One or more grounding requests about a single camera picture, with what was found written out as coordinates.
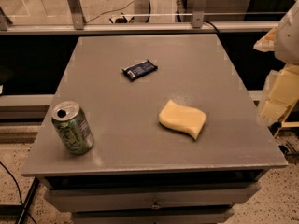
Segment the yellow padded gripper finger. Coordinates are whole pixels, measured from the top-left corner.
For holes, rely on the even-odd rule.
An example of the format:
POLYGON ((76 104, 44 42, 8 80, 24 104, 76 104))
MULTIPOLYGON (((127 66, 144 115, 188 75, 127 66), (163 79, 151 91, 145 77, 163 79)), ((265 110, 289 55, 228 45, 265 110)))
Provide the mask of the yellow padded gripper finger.
POLYGON ((280 71, 271 70, 263 86, 258 116, 278 120, 299 99, 299 65, 287 63, 280 71))
POLYGON ((253 48, 261 52, 273 51, 275 47, 277 29, 277 27, 272 28, 266 35, 254 44, 253 48))

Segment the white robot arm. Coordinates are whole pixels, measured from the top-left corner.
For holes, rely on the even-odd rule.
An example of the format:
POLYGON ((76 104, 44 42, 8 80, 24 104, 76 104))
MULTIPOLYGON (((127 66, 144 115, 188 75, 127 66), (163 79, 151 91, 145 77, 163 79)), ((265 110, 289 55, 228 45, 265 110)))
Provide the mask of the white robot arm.
POLYGON ((274 123, 299 99, 299 1, 253 48, 273 51, 275 58, 285 63, 280 71, 270 71, 258 104, 258 118, 274 123))

